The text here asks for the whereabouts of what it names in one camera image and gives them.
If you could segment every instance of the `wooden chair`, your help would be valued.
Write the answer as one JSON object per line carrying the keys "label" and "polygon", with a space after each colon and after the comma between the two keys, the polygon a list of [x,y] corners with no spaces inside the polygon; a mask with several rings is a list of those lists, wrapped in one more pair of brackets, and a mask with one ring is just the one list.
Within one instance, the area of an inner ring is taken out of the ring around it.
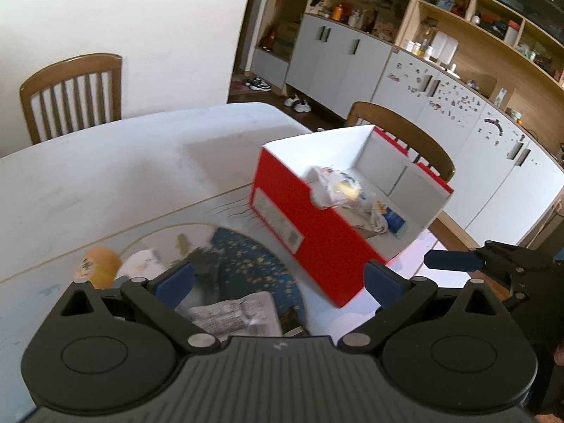
{"label": "wooden chair", "polygon": [[415,163],[421,158],[429,168],[439,172],[446,182],[455,174],[455,166],[443,148],[418,126],[401,117],[398,113],[373,103],[357,101],[352,105],[345,126],[357,125],[359,119],[368,121],[392,134],[396,141],[402,141],[417,153]]}
{"label": "wooden chair", "polygon": [[121,119],[121,57],[86,54],[39,70],[20,87],[33,144]]}

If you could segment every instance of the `sneaker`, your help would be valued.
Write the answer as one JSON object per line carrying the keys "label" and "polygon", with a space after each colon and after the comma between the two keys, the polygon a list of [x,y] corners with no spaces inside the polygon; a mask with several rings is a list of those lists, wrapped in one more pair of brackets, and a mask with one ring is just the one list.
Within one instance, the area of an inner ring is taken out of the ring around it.
{"label": "sneaker", "polygon": [[310,112],[311,111],[311,105],[305,100],[300,100],[297,104],[295,104],[294,111],[296,111],[296,112]]}
{"label": "sneaker", "polygon": [[250,84],[249,84],[249,89],[251,89],[252,91],[264,91],[264,92],[268,92],[271,87],[262,80],[262,78],[259,78],[258,76],[253,79]]}
{"label": "sneaker", "polygon": [[293,107],[295,104],[297,104],[298,101],[300,101],[300,98],[299,98],[296,94],[294,94],[293,97],[288,97],[288,98],[286,99],[286,101],[284,102],[284,106],[287,106],[287,107],[291,108],[291,107]]}

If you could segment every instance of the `orange bottle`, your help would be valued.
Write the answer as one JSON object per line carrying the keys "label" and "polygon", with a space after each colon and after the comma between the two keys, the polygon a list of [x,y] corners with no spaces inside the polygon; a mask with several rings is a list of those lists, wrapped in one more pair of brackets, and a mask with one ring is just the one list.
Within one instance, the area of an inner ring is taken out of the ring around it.
{"label": "orange bottle", "polygon": [[335,6],[335,9],[333,9],[333,14],[331,15],[331,19],[336,20],[338,22],[341,20],[342,15],[343,15],[343,5]]}

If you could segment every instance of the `sticker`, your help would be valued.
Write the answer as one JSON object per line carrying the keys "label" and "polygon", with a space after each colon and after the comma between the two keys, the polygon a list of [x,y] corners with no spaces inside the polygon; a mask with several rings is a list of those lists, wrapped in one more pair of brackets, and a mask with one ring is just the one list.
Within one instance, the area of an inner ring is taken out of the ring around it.
{"label": "sticker", "polygon": [[280,211],[274,202],[269,199],[262,189],[257,188],[255,190],[253,206],[266,224],[278,235],[282,243],[292,254],[295,254],[300,248],[302,241],[304,241],[304,236],[284,213]]}

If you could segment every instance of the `white cabinet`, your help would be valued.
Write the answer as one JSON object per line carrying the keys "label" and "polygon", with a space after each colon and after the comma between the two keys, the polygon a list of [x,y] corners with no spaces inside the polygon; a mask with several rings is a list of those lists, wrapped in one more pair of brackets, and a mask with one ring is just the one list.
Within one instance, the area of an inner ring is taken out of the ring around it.
{"label": "white cabinet", "polygon": [[370,101],[391,46],[344,25],[305,16],[286,82],[346,118]]}
{"label": "white cabinet", "polygon": [[392,47],[371,36],[351,31],[352,50],[332,110],[343,119],[354,102],[370,101]]}
{"label": "white cabinet", "polygon": [[250,71],[282,89],[288,71],[288,62],[279,59],[270,52],[255,49]]}
{"label": "white cabinet", "polygon": [[327,27],[321,45],[321,56],[311,86],[309,97],[331,109],[354,49],[355,32],[338,24]]}
{"label": "white cabinet", "polygon": [[286,77],[286,82],[299,91],[307,93],[311,85],[329,24],[331,22],[308,15],[302,20]]}
{"label": "white cabinet", "polygon": [[466,231],[486,240],[516,244],[542,217],[564,186],[564,173],[533,141],[520,152],[500,188]]}
{"label": "white cabinet", "polygon": [[529,138],[509,119],[487,104],[460,153],[453,160],[454,189],[445,212],[466,228],[520,158]]}
{"label": "white cabinet", "polygon": [[438,75],[439,72],[424,61],[402,50],[393,50],[372,103],[415,122]]}
{"label": "white cabinet", "polygon": [[479,95],[440,73],[415,123],[455,159],[485,106]]}

